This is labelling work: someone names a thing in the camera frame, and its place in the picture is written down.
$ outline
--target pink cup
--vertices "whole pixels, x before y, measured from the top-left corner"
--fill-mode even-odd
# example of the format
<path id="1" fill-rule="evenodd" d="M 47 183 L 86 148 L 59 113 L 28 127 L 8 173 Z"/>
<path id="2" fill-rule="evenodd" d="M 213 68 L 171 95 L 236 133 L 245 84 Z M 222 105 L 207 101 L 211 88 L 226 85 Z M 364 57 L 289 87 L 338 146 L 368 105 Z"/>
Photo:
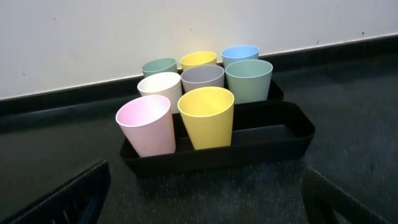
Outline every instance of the pink cup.
<path id="1" fill-rule="evenodd" d="M 148 95 L 126 103 L 116 114 L 116 122 L 140 157 L 175 152 L 170 100 Z"/>

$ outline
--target cup rim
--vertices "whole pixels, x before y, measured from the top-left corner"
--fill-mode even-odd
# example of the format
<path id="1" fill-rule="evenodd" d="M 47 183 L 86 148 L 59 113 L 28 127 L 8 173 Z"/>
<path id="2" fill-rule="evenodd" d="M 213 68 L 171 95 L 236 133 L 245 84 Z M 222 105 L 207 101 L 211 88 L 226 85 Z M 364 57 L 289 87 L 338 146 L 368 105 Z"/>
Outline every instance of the cup rim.
<path id="1" fill-rule="evenodd" d="M 224 53 L 225 53 L 226 50 L 230 50 L 230 49 L 234 49 L 234 48 L 238 48 L 238 47 L 252 47 L 252 48 L 257 49 L 257 52 L 254 53 L 254 54 L 243 55 L 243 56 L 240 56 L 240 57 L 229 57 L 229 56 L 224 55 Z M 236 59 L 236 58 L 250 57 L 250 56 L 256 55 L 256 54 L 259 53 L 259 51 L 260 51 L 260 49 L 259 49 L 258 47 L 256 47 L 256 46 L 254 46 L 254 45 L 237 45 L 237 46 L 233 46 L 233 47 L 228 47 L 227 49 L 223 50 L 222 53 L 221 53 L 221 56 L 222 56 L 222 57 L 225 57 L 225 58 L 233 58 L 233 59 Z"/>
<path id="2" fill-rule="evenodd" d="M 131 103 L 134 103 L 135 101 L 143 100 L 143 98 L 148 98 L 148 97 L 161 97 L 161 98 L 163 98 L 163 99 L 166 99 L 167 102 L 169 102 L 169 105 L 168 105 L 168 107 L 167 107 L 167 110 L 165 110 L 165 112 L 162 113 L 161 116 L 159 116 L 158 118 L 156 118 L 156 119 L 154 119 L 153 121 L 148 122 L 148 123 L 146 123 L 146 124 L 141 124 L 141 125 L 126 125 L 126 124 L 124 124 L 124 123 L 122 123 L 122 122 L 119 122 L 119 120 L 118 120 L 119 112 L 122 111 L 122 109 L 123 109 L 125 106 L 127 106 L 127 105 L 129 105 L 129 104 L 131 104 Z M 126 128 L 138 128 L 138 127 L 143 127 L 143 126 L 146 126 L 146 125 L 148 125 L 148 124 L 152 124 L 153 122 L 159 120 L 160 118 L 163 118 L 163 117 L 167 114 L 167 112 L 168 112 L 169 110 L 171 110 L 171 105 L 172 105 L 172 104 L 171 104 L 170 100 L 169 100 L 167 97 L 162 96 L 162 95 L 147 95 L 147 96 L 140 96 L 140 97 L 138 97 L 138 98 L 136 98 L 136 99 L 133 99 L 133 100 L 127 102 L 127 103 L 124 104 L 122 107 L 120 107 L 120 109 L 119 109 L 118 112 L 116 113 L 115 120 L 116 120 L 116 122 L 117 122 L 118 125 L 123 126 L 123 127 L 126 127 Z"/>
<path id="3" fill-rule="evenodd" d="M 141 85 L 142 83 L 148 82 L 148 80 L 155 79 L 155 78 L 157 78 L 158 76 L 164 75 L 164 74 L 166 74 L 166 73 L 168 73 L 168 74 L 170 74 L 170 73 L 176 74 L 175 77 L 177 78 L 177 76 L 178 76 L 178 80 L 176 79 L 176 82 L 175 82 L 173 85 L 167 86 L 166 88 L 163 88 L 163 89 L 160 89 L 160 90 L 157 90 L 157 91 L 144 91 L 144 90 L 142 90 L 142 89 L 140 88 L 140 85 Z M 169 88 L 172 88 L 172 87 L 175 86 L 175 85 L 178 85 L 178 83 L 179 83 L 180 81 L 181 81 L 181 76 L 180 76 L 178 73 L 175 73 L 175 72 L 160 72 L 160 73 L 156 73 L 156 74 L 153 74 L 153 75 L 151 75 L 151 76 L 145 77 L 143 80 L 141 80 L 141 81 L 138 83 L 137 89 L 138 89 L 138 91 L 143 92 L 143 93 L 158 93 L 158 92 L 161 92 L 161 91 L 164 91 L 164 90 L 168 90 Z"/>
<path id="4" fill-rule="evenodd" d="M 156 61 L 158 61 L 158 60 L 164 60 L 164 59 L 172 59 L 172 60 L 174 61 L 174 63 L 173 63 L 172 65 L 168 66 L 168 67 L 165 67 L 165 68 L 159 69 L 159 70 L 144 70 L 144 67 L 145 67 L 147 64 L 152 63 L 152 62 L 156 62 Z M 155 59 L 155 60 L 151 60 L 150 62 L 147 62 L 145 65 L 143 65 L 143 66 L 141 67 L 141 70 L 142 70 L 143 72 L 159 72 L 159 71 L 162 71 L 162 70 L 171 68 L 171 67 L 173 67 L 173 66 L 176 65 L 176 64 L 177 64 L 177 61 L 176 61 L 174 58 L 159 58 L 159 59 Z"/>
<path id="5" fill-rule="evenodd" d="M 247 62 L 247 61 L 260 61 L 260 62 L 268 63 L 268 64 L 271 66 L 271 69 L 270 69 L 268 72 L 266 72 L 266 73 L 263 73 L 263 74 L 260 74 L 260 75 L 254 76 L 254 77 L 239 77 L 239 76 L 236 76 L 236 75 L 231 75 L 230 73 L 227 72 L 228 67 L 230 67 L 231 65 L 233 65 L 233 64 L 235 64 L 235 63 L 243 63 L 243 62 Z M 234 78 L 258 78 L 258 77 L 261 77 L 261 76 L 270 74 L 273 70 L 274 70 L 274 66 L 273 66 L 270 62 L 268 62 L 268 61 L 266 61 L 266 60 L 246 59 L 246 60 L 240 60 L 240 61 L 233 62 L 233 63 L 229 64 L 229 65 L 225 68 L 225 73 L 226 73 L 227 75 L 231 76 L 231 77 L 234 77 Z"/>
<path id="6" fill-rule="evenodd" d="M 223 73 L 222 73 L 220 76 L 218 76 L 218 77 L 216 77 L 216 78 L 214 78 L 214 79 L 212 79 L 212 80 L 208 80 L 208 81 L 204 81 L 204 82 L 190 82 L 190 81 L 186 81 L 186 80 L 183 79 L 183 76 L 182 76 L 182 75 L 183 75 L 185 72 L 187 72 L 187 71 L 189 71 L 189 70 L 192 70 L 192 69 L 198 69 L 198 68 L 204 67 L 204 66 L 206 66 L 206 67 L 212 67 L 212 66 L 220 67 L 220 68 L 223 70 Z M 191 83 L 191 84 L 202 84 L 202 83 L 208 83 L 208 82 L 212 82 L 212 81 L 214 81 L 214 80 L 217 80 L 217 79 L 221 78 L 221 77 L 224 75 L 224 73 L 225 73 L 225 69 L 224 69 L 223 67 L 219 66 L 219 65 L 200 65 L 200 66 L 197 66 L 197 67 L 190 68 L 190 69 L 188 69 L 188 70 L 186 70 L 186 71 L 183 71 L 183 72 L 181 73 L 181 80 L 184 81 L 184 82 L 186 82 L 186 83 Z"/>
<path id="7" fill-rule="evenodd" d="M 227 106 L 223 111 L 220 111 L 220 112 L 214 113 L 214 114 L 209 114 L 209 115 L 191 115 L 191 114 L 188 114 L 188 113 L 186 113 L 186 112 L 184 112 L 184 111 L 182 111 L 182 110 L 180 109 L 180 102 L 181 102 L 181 99 L 182 99 L 185 95 L 192 94 L 192 92 L 194 92 L 194 91 L 200 91 L 200 90 L 205 89 L 205 88 L 219 88 L 219 89 L 222 89 L 223 91 L 227 91 L 227 92 L 232 96 L 231 104 L 230 104 L 229 106 Z M 187 116 L 190 116 L 190 117 L 192 117 L 192 118 L 209 118 L 209 117 L 216 116 L 216 115 L 219 115 L 219 114 L 221 114 L 221 113 L 224 113 L 225 111 L 227 111 L 228 109 L 230 109 L 231 106 L 234 105 L 234 102 L 235 102 L 235 96 L 232 94 L 231 91 L 229 91 L 229 90 L 227 90 L 227 89 L 225 89 L 225 88 L 222 88 L 222 87 L 218 87 L 218 86 L 206 86 L 206 87 L 201 87 L 201 88 L 197 88 L 197 89 L 191 90 L 191 91 L 189 91 L 188 93 L 186 93 L 186 94 L 184 94 L 183 96 L 181 96 L 181 98 L 178 100 L 177 106 L 178 106 L 178 110 L 180 111 L 180 113 L 183 113 L 183 114 L 185 114 L 185 115 L 187 115 Z"/>
<path id="8" fill-rule="evenodd" d="M 187 54 L 186 56 L 182 57 L 182 58 L 180 59 L 180 63 L 181 63 L 182 65 L 188 65 L 188 66 L 197 65 L 197 63 L 183 63 L 182 60 L 185 59 L 185 58 L 187 58 L 187 57 L 189 57 L 189 56 L 192 56 L 192 55 L 195 55 L 195 54 L 203 54 L 203 53 L 212 54 L 212 55 L 214 56 L 211 60 L 206 61 L 206 62 L 203 62 L 203 63 L 209 63 L 209 62 L 211 62 L 212 60 L 217 59 L 217 54 L 214 53 L 214 52 L 209 52 L 209 51 L 194 52 L 194 53 L 190 53 L 190 54 Z"/>

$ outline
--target black baseboard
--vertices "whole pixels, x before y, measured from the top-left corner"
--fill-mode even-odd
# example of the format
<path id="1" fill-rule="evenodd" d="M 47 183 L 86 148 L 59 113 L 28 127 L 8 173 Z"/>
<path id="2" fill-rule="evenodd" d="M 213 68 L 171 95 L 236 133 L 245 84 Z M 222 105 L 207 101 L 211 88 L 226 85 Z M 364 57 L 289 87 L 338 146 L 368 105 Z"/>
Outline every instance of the black baseboard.
<path id="1" fill-rule="evenodd" d="M 398 35 L 330 45 L 260 57 L 274 66 L 274 73 L 349 62 L 398 53 Z M 75 104 L 138 95 L 136 88 L 142 77 L 81 86 L 67 90 L 41 93 L 0 101 L 0 116 L 49 110 Z"/>

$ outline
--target mint green cup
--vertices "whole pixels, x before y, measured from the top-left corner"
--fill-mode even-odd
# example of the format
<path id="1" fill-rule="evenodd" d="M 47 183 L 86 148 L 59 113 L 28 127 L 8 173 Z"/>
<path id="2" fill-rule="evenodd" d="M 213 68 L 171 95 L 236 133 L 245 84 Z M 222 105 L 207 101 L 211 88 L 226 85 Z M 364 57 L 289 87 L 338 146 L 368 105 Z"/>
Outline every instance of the mint green cup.
<path id="1" fill-rule="evenodd" d="M 160 72 L 175 72 L 177 73 L 177 62 L 172 58 L 161 58 L 146 63 L 141 68 L 144 77 L 154 75 Z"/>
<path id="2" fill-rule="evenodd" d="M 235 104 L 267 100 L 273 66 L 264 60 L 241 60 L 225 68 Z"/>

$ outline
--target table surface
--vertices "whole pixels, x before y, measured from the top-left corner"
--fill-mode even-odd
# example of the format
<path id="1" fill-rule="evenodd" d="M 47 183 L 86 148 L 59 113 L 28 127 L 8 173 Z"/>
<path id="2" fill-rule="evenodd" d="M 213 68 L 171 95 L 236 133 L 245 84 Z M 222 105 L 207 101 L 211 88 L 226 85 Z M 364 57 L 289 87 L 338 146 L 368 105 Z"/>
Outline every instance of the table surface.
<path id="1" fill-rule="evenodd" d="M 0 205 L 95 159 L 112 183 L 98 223 L 307 223 L 299 180 L 308 165 L 398 210 L 398 57 L 272 75 L 316 127 L 296 161 L 140 179 L 124 164 L 116 111 L 93 109 L 0 135 Z"/>

